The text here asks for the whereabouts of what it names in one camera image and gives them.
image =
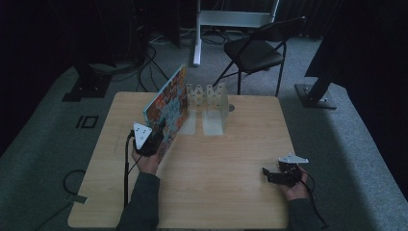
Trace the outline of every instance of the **chair seat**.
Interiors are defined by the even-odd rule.
[[[249,38],[242,38],[225,43],[224,51],[231,60],[237,56]],[[264,40],[252,40],[236,61],[243,72],[257,72],[281,64],[283,56]]]

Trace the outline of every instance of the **chair backrest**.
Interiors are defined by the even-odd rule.
[[[297,17],[286,21],[271,22],[256,29],[250,37],[255,40],[272,42],[286,41],[298,36],[306,23],[306,17]]]

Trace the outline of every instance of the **colorful picture book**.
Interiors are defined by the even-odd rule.
[[[152,134],[158,132],[163,121],[164,138],[159,154],[164,156],[188,116],[188,98],[185,84],[186,67],[182,64],[143,110],[144,119]]]

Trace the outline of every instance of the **metal stand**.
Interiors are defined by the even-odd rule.
[[[112,75],[100,76],[91,70],[85,73],[79,70],[78,72],[80,76],[71,92],[65,94],[63,102],[79,102],[83,97],[105,97],[105,93],[111,83]]]
[[[187,84],[189,117],[179,131],[181,134],[195,134],[195,114],[201,112],[203,132],[205,136],[221,136],[225,131],[225,119],[228,117],[231,107],[228,103],[227,89],[225,83],[207,85],[204,90],[200,85],[194,89]]]
[[[326,92],[324,96],[318,100],[313,101],[309,99],[309,92],[312,88],[312,85],[296,84],[294,87],[299,94],[300,100],[302,101],[303,107],[305,108],[322,108],[322,109],[337,109],[336,105],[333,103],[333,100],[330,97],[330,94]]]

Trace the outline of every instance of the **black controller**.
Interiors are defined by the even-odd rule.
[[[281,172],[276,173],[270,172],[263,167],[262,172],[267,177],[268,182],[289,187],[293,187],[302,178],[302,171],[297,164],[279,162],[279,169]]]
[[[165,137],[163,134],[163,129],[166,126],[166,120],[163,119],[162,122],[159,125],[159,129],[154,135],[150,135],[147,141],[144,143],[143,147],[141,149],[136,148],[136,140],[133,141],[133,146],[136,150],[136,153],[138,153],[141,156],[152,156],[156,154],[157,150],[159,149],[160,145],[162,144],[162,140]]]

